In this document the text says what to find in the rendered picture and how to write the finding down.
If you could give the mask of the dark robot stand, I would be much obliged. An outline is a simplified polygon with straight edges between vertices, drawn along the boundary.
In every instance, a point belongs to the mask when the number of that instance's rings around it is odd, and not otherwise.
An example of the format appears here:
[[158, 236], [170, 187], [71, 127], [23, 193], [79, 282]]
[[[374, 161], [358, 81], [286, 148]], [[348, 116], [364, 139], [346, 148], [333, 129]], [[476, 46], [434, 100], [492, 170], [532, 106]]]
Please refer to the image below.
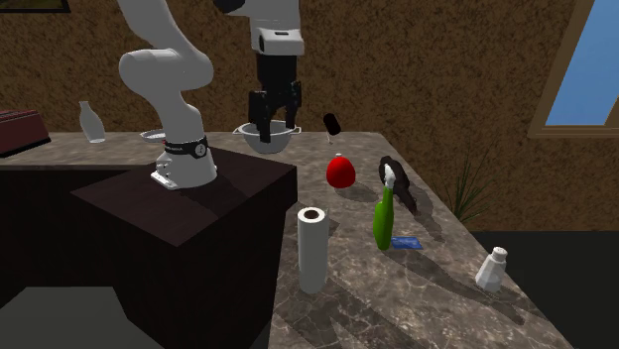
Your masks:
[[216, 179], [152, 165], [0, 165], [0, 307], [28, 287], [111, 287], [164, 349], [267, 349], [289, 164], [214, 149]]

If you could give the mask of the red dome-shaped object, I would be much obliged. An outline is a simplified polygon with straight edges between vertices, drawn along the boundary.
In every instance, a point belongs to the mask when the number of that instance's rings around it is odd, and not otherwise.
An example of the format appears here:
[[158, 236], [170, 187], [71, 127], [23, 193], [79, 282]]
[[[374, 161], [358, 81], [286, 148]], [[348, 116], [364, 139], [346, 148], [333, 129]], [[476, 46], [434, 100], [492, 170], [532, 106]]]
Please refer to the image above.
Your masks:
[[354, 165], [341, 153], [336, 153], [335, 157], [329, 162], [326, 174], [328, 184], [334, 188], [347, 188], [356, 181], [356, 171]]

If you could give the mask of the dark framed wall picture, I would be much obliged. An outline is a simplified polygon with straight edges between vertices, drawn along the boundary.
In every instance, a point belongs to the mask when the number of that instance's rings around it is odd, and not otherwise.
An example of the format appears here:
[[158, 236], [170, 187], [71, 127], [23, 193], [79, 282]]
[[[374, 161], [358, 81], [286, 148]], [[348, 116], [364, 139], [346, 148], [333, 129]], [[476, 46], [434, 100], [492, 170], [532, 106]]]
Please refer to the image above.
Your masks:
[[0, 0], [0, 13], [69, 13], [67, 0]]

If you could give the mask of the green spray bottle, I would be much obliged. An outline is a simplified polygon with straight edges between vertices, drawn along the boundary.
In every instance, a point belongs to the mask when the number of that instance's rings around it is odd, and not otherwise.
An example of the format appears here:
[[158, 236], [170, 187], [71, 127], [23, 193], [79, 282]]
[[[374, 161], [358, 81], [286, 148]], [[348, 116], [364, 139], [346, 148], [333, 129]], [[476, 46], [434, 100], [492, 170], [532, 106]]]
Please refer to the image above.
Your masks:
[[388, 164], [383, 167], [383, 170], [385, 183], [382, 199], [375, 205], [373, 236], [379, 250], [388, 250], [394, 224], [393, 195], [396, 176]]

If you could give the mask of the black hair brush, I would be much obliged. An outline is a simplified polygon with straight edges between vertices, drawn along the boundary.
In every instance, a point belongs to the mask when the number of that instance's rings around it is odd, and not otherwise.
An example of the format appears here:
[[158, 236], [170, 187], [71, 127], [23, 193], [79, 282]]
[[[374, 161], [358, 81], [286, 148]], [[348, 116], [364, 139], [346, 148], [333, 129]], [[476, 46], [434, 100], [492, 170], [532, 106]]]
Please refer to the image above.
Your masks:
[[411, 195], [410, 180], [404, 171], [400, 162], [392, 159], [390, 156], [384, 156], [380, 159], [380, 165], [378, 169], [379, 178], [382, 183], [385, 183], [385, 166], [388, 165], [395, 175], [394, 194], [400, 199], [400, 201], [409, 209], [413, 215], [419, 213], [417, 208], [417, 201]]

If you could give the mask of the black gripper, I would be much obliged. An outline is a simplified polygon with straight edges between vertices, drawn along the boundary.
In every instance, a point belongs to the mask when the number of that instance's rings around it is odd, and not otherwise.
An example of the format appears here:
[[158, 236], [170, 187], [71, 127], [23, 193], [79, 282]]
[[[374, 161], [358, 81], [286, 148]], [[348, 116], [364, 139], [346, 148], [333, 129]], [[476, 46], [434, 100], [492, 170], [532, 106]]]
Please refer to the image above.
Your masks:
[[296, 116], [302, 106], [302, 85], [297, 81], [296, 56], [256, 54], [257, 77], [261, 89], [249, 92], [248, 119], [259, 132], [262, 143], [271, 142], [270, 123], [274, 98], [269, 92], [287, 93], [285, 97], [286, 127], [296, 127]]

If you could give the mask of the blue card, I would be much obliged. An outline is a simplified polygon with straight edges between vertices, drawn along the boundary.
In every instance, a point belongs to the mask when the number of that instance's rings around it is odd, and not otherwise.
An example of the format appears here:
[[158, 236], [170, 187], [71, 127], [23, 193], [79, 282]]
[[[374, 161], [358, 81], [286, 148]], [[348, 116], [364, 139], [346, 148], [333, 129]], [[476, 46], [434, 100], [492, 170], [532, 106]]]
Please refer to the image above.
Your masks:
[[419, 239], [414, 236], [394, 236], [391, 239], [394, 249], [422, 250], [423, 246]]

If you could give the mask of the window with brown frame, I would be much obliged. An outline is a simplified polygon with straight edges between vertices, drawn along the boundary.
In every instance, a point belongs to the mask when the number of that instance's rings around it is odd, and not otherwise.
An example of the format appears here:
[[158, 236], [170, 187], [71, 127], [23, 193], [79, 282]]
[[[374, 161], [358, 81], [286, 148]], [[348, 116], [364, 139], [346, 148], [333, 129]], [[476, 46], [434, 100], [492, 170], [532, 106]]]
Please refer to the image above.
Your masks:
[[619, 0], [576, 0], [528, 137], [619, 139]]

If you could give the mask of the white salt shaker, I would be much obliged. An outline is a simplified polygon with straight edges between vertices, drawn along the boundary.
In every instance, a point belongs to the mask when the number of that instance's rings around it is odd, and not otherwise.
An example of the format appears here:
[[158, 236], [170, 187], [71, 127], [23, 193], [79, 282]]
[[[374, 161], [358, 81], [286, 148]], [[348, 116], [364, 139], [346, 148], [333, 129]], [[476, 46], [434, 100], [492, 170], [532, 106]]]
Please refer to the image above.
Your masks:
[[508, 252], [504, 248], [493, 248], [475, 276], [475, 282], [479, 287], [491, 292], [496, 292], [501, 288], [506, 270], [507, 255]]

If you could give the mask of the green plant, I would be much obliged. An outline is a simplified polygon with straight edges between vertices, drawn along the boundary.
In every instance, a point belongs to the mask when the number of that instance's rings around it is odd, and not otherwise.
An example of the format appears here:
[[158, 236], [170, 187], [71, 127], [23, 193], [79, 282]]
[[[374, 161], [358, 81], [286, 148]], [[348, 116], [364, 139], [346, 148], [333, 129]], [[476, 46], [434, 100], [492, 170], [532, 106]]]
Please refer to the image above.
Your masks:
[[467, 153], [452, 181], [438, 173], [438, 180], [432, 182], [434, 193], [462, 224], [481, 215], [493, 202], [490, 186], [496, 181], [496, 175], [483, 176], [488, 155], [486, 152], [474, 165]]

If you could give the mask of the black wine glass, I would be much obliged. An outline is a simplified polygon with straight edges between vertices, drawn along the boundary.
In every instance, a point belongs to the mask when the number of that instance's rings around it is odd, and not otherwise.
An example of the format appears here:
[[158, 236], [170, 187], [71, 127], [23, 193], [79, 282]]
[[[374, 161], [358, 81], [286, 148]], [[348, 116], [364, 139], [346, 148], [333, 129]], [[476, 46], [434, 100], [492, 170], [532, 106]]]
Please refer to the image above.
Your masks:
[[332, 145], [333, 138], [341, 133], [341, 126], [333, 113], [326, 113], [322, 121], [326, 129], [327, 142]]

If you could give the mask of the white paper towel roll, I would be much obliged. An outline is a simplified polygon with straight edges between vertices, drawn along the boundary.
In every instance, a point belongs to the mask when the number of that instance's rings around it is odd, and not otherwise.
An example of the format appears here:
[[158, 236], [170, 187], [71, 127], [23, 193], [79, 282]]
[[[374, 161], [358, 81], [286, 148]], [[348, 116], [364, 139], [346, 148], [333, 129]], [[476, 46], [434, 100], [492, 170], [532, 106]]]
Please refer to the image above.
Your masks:
[[318, 293], [325, 285], [327, 272], [329, 218], [317, 207], [298, 212], [298, 264], [300, 288]]

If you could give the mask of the clear glass bottle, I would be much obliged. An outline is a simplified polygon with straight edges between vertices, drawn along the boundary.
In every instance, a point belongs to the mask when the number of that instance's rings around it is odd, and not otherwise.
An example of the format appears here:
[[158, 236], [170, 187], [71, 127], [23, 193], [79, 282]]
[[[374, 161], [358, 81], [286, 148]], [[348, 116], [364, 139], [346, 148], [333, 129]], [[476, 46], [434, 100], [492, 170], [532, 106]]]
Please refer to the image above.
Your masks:
[[88, 101], [79, 101], [79, 123], [89, 143], [105, 141], [105, 129], [99, 116], [92, 110]]

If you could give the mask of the dark red box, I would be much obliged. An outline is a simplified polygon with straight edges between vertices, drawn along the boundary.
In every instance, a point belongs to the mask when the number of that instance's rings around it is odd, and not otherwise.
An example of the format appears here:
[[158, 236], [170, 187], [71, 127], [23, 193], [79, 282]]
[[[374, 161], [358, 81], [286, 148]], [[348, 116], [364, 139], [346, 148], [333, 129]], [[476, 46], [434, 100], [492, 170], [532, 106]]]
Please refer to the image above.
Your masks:
[[8, 158], [51, 141], [36, 110], [0, 111], [0, 158]]

